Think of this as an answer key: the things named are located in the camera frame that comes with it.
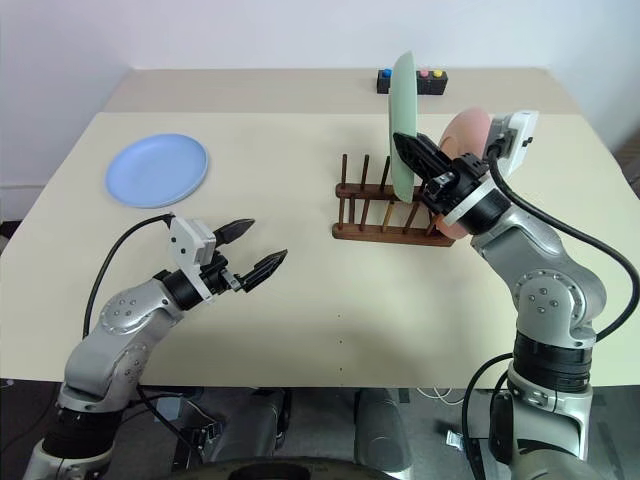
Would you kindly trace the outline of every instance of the wooden peg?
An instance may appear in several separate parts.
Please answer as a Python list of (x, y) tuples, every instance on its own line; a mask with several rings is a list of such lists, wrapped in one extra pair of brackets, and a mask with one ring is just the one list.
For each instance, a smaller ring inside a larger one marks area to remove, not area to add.
[(338, 230), (342, 230), (344, 218), (344, 198), (340, 197), (340, 209), (338, 210)]
[(360, 190), (364, 190), (364, 184), (367, 181), (367, 170), (369, 169), (369, 155), (364, 156), (364, 165), (362, 166), (362, 180), (360, 180)]
[(342, 188), (344, 188), (344, 184), (347, 182), (347, 154), (342, 154)]
[(349, 223), (356, 223), (356, 199), (349, 198)]
[(389, 167), (391, 166), (391, 157), (387, 157), (387, 161), (384, 164), (384, 171), (382, 172), (382, 181), (380, 182), (380, 191), (384, 191), (384, 186), (387, 184), (387, 175), (389, 174)]
[(409, 218), (407, 218), (407, 223), (404, 224), (404, 228), (402, 229), (403, 234), (406, 235), (407, 232), (409, 231), (409, 227), (411, 227), (411, 224), (413, 223), (413, 219), (416, 216), (418, 208), (420, 208), (420, 202), (414, 202), (413, 208), (411, 209), (411, 213), (409, 214)]
[(384, 221), (382, 222), (382, 233), (387, 231), (387, 226), (389, 226), (389, 220), (391, 219), (391, 213), (393, 212), (393, 205), (395, 202), (391, 200), (389, 205), (387, 206), (387, 212), (384, 214)]
[(364, 201), (364, 206), (362, 207), (362, 218), (360, 219), (360, 231), (364, 231), (364, 226), (367, 223), (367, 213), (369, 213), (369, 203), (371, 200), (367, 199)]

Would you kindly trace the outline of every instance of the black cable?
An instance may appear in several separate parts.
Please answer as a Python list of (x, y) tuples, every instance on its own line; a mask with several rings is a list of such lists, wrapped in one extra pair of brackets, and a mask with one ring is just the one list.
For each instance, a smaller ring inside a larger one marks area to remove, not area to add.
[(471, 467), (471, 472), (473, 473), (473, 478), (476, 480), (484, 480), (484, 475), (476, 468), (476, 464), (471, 457), (471, 437), (469, 436), (469, 400), (471, 398), (471, 393), (473, 392), (473, 387), (475, 387), (476, 382), (482, 376), (482, 374), (492, 365), (495, 365), (498, 362), (502, 362), (503, 360), (508, 360), (513, 358), (513, 353), (503, 353), (502, 355), (498, 355), (497, 357), (493, 357), (491, 360), (486, 361), (482, 364), (482, 366), (473, 374), (471, 380), (469, 381), (469, 385), (464, 392), (464, 399), (462, 401), (462, 441), (464, 445), (465, 455), (467, 456), (467, 460), (469, 461), (469, 466)]
[[(160, 398), (184, 398), (183, 395), (177, 395), (175, 393), (160, 393), (158, 395), (153, 395), (152, 397), (147, 397), (147, 400), (149, 400), (150, 402), (153, 402), (154, 400), (158, 400)], [(127, 408), (134, 408), (137, 407), (138, 405), (143, 405), (144, 401), (142, 399), (140, 400), (131, 400), (129, 402), (129, 405), (127, 405)]]
[(495, 400), (496, 395), (500, 393), (500, 389), (502, 388), (502, 384), (504, 383), (504, 381), (507, 379), (507, 375), (509, 375), (508, 370), (500, 375), (500, 378), (496, 382), (496, 386), (493, 387), (493, 393), (491, 394), (491, 403), (489, 404), (489, 415), (491, 415), (491, 412), (493, 412), (493, 401)]
[(124, 420), (122, 420), (120, 422), (120, 426), (124, 425), (125, 423), (129, 422), (130, 420), (133, 420), (134, 418), (138, 418), (140, 415), (144, 415), (145, 413), (151, 413), (151, 411), (149, 409), (147, 409), (147, 408), (145, 408), (144, 410), (140, 410), (139, 412), (136, 412), (133, 415), (131, 415), (130, 417), (127, 417)]
[(610, 247), (604, 242), (601, 242), (597, 238), (594, 238), (586, 233), (581, 232), (580, 230), (567, 225), (566, 223), (558, 220), (555, 217), (552, 217), (548, 213), (540, 210), (534, 205), (527, 202), (525, 199), (520, 197), (517, 193), (515, 193), (507, 182), (502, 177), (500, 173), (500, 169), (498, 168), (497, 157), (499, 155), (500, 147), (489, 148), (487, 152), (487, 161), (489, 163), (489, 172), (491, 173), (491, 177), (493, 178), (494, 183), (498, 187), (498, 189), (502, 192), (502, 194), (511, 200), (512, 203), (520, 207), (525, 212), (533, 215), (534, 217), (542, 220), (546, 224), (554, 227), (561, 232), (566, 233), (567, 235), (580, 240), (588, 245), (591, 245), (594, 248), (597, 248), (601, 252), (609, 255), (616, 262), (618, 262), (622, 268), (625, 269), (629, 278), (631, 279), (631, 298), (629, 299), (629, 303), (622, 311), (622, 313), (616, 318), (613, 322), (609, 324), (605, 329), (598, 332), (596, 336), (596, 342), (603, 340), (604, 338), (611, 335), (615, 332), (620, 326), (631, 316), (633, 311), (638, 306), (638, 300), (640, 300), (640, 277), (638, 277), (638, 272), (635, 267), (627, 260), (620, 252)]
[(187, 447), (189, 447), (189, 450), (193, 452), (194, 456), (202, 464), (203, 462), (202, 462), (202, 456), (200, 455), (200, 451), (195, 446), (193, 446), (191, 442), (189, 442), (189, 440), (187, 440), (185, 436), (182, 435), (182, 433), (180, 433), (180, 431), (176, 427), (174, 427), (171, 424), (171, 422), (169, 422), (169, 420), (167, 420), (158, 410), (156, 410), (156, 407), (154, 407), (153, 404), (151, 403), (151, 400), (147, 398), (147, 395), (144, 393), (144, 390), (142, 390), (142, 387), (140, 385), (136, 386), (136, 391), (138, 392), (138, 395), (140, 395), (140, 399), (145, 404), (147, 409), (151, 413), (153, 413), (153, 415), (160, 421), (160, 423), (162, 423), (165, 427), (167, 427), (167, 429), (171, 433), (173, 433), (178, 438), (178, 440), (180, 440)]
[(141, 229), (142, 227), (149, 225), (151, 223), (160, 222), (160, 221), (164, 221), (165, 223), (167, 223), (167, 226), (169, 226), (171, 219), (173, 217), (174, 215), (170, 213), (166, 213), (164, 215), (158, 215), (157, 217), (147, 218), (146, 220), (136, 223), (133, 227), (131, 227), (126, 232), (124, 232), (120, 236), (120, 238), (118, 238), (116, 243), (114, 243), (113, 247), (111, 247), (111, 250), (109, 250), (107, 257), (104, 259), (104, 262), (102, 263), (102, 267), (100, 267), (98, 276), (96, 277), (96, 280), (93, 282), (93, 287), (91, 287), (91, 293), (89, 294), (89, 299), (87, 300), (87, 308), (85, 309), (85, 312), (84, 312), (84, 322), (82, 324), (82, 338), (85, 338), (87, 335), (89, 335), (89, 329), (91, 328), (91, 311), (93, 310), (93, 304), (96, 300), (96, 295), (98, 294), (98, 289), (100, 288), (100, 283), (102, 283), (104, 274), (106, 273), (107, 268), (111, 263), (111, 260), (113, 260), (113, 256), (116, 254), (116, 251), (118, 251), (118, 248), (120, 248), (120, 246), (124, 243), (124, 241), (127, 238), (131, 236), (131, 234)]
[(42, 411), (42, 413), (40, 413), (40, 415), (38, 416), (38, 418), (36, 419), (35, 422), (33, 422), (33, 424), (31, 424), (31, 426), (29, 428), (27, 428), (24, 432), (16, 435), (15, 437), (13, 437), (11, 440), (9, 440), (4, 447), (2, 447), (2, 450), (0, 450), (0, 455), (4, 455), (4, 453), (11, 448), (11, 446), (15, 445), (16, 443), (18, 443), (20, 440), (22, 440), (23, 438), (25, 438), (27, 435), (29, 435), (34, 428), (36, 428), (40, 422), (42, 422), (42, 420), (45, 419), (45, 417), (47, 416), (47, 413), (49, 412), (49, 409), (55, 404), (56, 402), (56, 394), (58, 393), (58, 384), (54, 383), (53, 384), (53, 389), (51, 390), (51, 395), (49, 396), (49, 400), (47, 401), (47, 405), (44, 408), (44, 410)]

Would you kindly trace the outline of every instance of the floor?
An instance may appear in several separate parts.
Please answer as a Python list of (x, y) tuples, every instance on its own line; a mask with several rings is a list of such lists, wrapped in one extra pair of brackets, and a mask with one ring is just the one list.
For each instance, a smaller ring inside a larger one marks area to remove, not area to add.
[[(0, 390), (2, 404), (2, 446), (9, 438), (24, 431), (48, 404), (55, 384), (16, 381)], [(242, 388), (208, 388), (197, 403), (209, 412), (231, 416), (247, 401), (252, 390)], [(392, 394), (396, 401), (406, 395)], [(277, 455), (326, 456), (352, 459), (353, 401), (355, 389), (294, 389), (291, 427)], [(445, 445), (449, 428), (459, 431), (460, 406), (447, 406), (438, 400), (422, 397), (416, 390), (407, 392), (408, 403), (399, 403), (414, 456), (414, 477), (471, 479), (462, 453)], [(458, 398), (454, 391), (451, 398)], [(471, 434), (486, 437), (489, 395), (477, 391), (470, 410)], [(126, 417), (137, 411), (131, 410)], [(185, 407), (177, 426), (199, 422), (197, 414)], [(2, 455), (0, 477), (20, 478), (30, 450), (44, 432), (42, 422), (23, 440)], [(640, 386), (597, 388), (591, 415), (591, 463), (607, 480), (640, 478)], [(175, 439), (149, 413), (136, 416), (119, 430), (113, 462), (107, 479), (152, 479), (166, 475), (171, 468)], [(491, 468), (491, 479), (509, 478), (500, 465)]]

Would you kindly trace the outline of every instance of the plate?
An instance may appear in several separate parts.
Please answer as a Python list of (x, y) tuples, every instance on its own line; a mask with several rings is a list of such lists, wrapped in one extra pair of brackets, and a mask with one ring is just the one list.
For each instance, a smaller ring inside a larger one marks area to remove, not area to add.
[(108, 192), (137, 208), (159, 208), (190, 195), (204, 180), (209, 159), (197, 140), (178, 133), (143, 138), (115, 156), (105, 178)]
[(393, 142), (395, 132), (415, 137), (418, 133), (418, 87), (413, 54), (402, 55), (393, 66), (389, 90), (389, 145), (393, 193), (403, 202), (413, 201), (413, 171), (400, 159)]

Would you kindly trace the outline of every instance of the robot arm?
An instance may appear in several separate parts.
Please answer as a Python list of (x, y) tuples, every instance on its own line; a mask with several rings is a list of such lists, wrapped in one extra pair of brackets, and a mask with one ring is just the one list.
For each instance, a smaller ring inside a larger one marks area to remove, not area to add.
[(160, 272), (104, 306), (67, 361), (57, 420), (34, 448), (26, 480), (98, 478), (106, 471), (122, 413), (155, 345), (185, 310), (230, 289), (249, 292), (284, 260), (286, 250), (265, 257), (245, 276), (227, 270), (217, 247), (253, 223), (238, 220), (211, 232), (201, 221), (172, 219), (170, 250), (180, 269)]
[[(518, 112), (494, 119), (487, 150), (499, 147), (503, 175), (522, 162), (536, 118)], [(511, 205), (486, 162), (472, 154), (451, 160), (421, 134), (393, 138), (401, 159), (426, 181), (423, 202), (474, 235), (473, 248), (505, 281), (518, 312), (509, 392), (491, 412), (494, 457), (519, 480), (600, 478), (584, 461), (591, 322), (605, 305), (602, 282), (567, 255), (551, 227)]]

